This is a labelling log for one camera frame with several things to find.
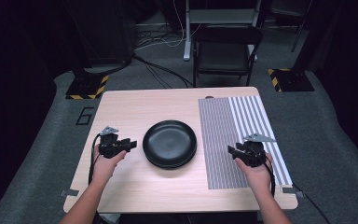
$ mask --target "human arm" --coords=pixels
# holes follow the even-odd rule
[[[271,155],[267,153],[266,156],[272,162]],[[264,165],[247,166],[239,158],[235,159],[235,162],[246,175],[249,187],[252,189],[260,207],[264,223],[291,223],[270,192],[270,174],[267,168]],[[266,161],[266,164],[270,169],[269,161]]]
[[[98,146],[94,148],[94,160],[98,159],[94,164],[92,181],[71,210],[69,210],[66,216],[61,220],[61,224],[92,223],[103,194],[103,189],[115,171],[117,164],[124,160],[125,156],[126,151],[121,151],[112,159],[107,159],[103,156],[99,156]]]

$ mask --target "black chair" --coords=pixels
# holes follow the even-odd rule
[[[255,53],[262,40],[258,29],[205,26],[192,38],[194,87],[199,74],[247,76],[246,86],[249,86]],[[248,45],[254,46],[252,52]]]
[[[294,52],[311,5],[312,0],[263,0],[257,19],[257,27],[263,26],[268,14],[277,19],[283,18],[298,24],[296,41],[292,47],[292,52]]]

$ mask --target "black plate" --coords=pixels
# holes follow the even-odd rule
[[[172,169],[188,163],[197,150],[193,130],[178,120],[164,120],[151,127],[144,137],[147,159],[158,167]]]

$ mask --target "white striped mat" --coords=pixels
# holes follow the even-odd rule
[[[209,189],[247,188],[227,146],[243,143],[243,137],[259,133],[275,139],[260,96],[199,99],[202,139]],[[263,143],[272,155],[277,185],[292,185],[276,142]]]

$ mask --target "finger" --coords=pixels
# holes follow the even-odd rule
[[[237,163],[238,167],[246,173],[248,166],[240,158],[236,158],[235,163]]]
[[[120,161],[124,160],[127,155],[127,151],[120,151],[114,158],[112,158],[114,164],[118,164]]]

